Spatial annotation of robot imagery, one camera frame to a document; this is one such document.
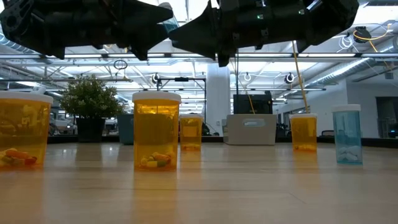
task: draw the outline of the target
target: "plant pot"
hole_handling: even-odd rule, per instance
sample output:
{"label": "plant pot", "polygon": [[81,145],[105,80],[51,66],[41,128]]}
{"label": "plant pot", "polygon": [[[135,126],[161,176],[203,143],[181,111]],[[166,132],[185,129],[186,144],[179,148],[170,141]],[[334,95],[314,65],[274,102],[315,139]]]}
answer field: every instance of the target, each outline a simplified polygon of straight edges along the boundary
{"label": "plant pot", "polygon": [[125,145],[134,144],[134,115],[118,115],[118,127],[120,143]]}
{"label": "plant pot", "polygon": [[78,142],[101,142],[105,119],[77,118]]}

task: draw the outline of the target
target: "orange pill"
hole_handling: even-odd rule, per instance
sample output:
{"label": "orange pill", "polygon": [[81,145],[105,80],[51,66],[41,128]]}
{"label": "orange pill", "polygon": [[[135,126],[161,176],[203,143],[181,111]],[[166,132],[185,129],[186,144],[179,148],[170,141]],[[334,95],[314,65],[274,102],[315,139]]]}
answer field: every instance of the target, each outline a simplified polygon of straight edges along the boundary
{"label": "orange pill", "polygon": [[6,151],[6,155],[14,157],[14,158],[18,158],[18,159],[27,159],[27,158],[29,158],[29,155],[26,152],[18,152],[18,151],[12,151],[12,150]]}
{"label": "orange pill", "polygon": [[166,156],[166,155],[162,155],[162,154],[156,154],[156,155],[154,155],[154,158],[155,158],[156,161],[166,161],[166,162],[168,162],[168,161],[171,160],[170,156]]}
{"label": "orange pill", "polygon": [[37,161],[36,157],[27,158],[27,159],[25,159],[25,165],[27,165],[27,166],[33,165],[36,163],[36,161]]}

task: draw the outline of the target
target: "black container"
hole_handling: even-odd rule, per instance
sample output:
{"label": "black container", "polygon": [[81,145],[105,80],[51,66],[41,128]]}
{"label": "black container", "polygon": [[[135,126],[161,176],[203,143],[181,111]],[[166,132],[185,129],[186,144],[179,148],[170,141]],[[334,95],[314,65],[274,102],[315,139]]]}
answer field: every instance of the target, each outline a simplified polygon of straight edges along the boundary
{"label": "black container", "polygon": [[77,118],[78,142],[101,142],[105,119]]}

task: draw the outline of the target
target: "white pillar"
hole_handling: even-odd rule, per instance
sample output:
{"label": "white pillar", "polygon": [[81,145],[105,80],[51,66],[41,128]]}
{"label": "white pillar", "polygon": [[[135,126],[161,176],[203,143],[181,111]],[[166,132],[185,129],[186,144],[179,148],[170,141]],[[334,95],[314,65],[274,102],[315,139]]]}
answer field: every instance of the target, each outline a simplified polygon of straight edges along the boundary
{"label": "white pillar", "polygon": [[217,63],[209,64],[206,79],[206,122],[222,136],[221,120],[226,119],[226,116],[231,113],[229,68],[220,68]]}

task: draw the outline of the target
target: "potted plant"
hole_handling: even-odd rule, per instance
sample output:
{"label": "potted plant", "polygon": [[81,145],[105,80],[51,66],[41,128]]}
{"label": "potted plant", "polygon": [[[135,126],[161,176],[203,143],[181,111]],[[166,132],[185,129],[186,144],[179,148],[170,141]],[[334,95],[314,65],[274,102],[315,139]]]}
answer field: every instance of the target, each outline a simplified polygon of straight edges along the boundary
{"label": "potted plant", "polygon": [[115,87],[107,87],[106,82],[90,77],[79,77],[68,84],[60,100],[66,113],[78,116],[79,142],[101,142],[105,119],[123,112],[115,98]]}

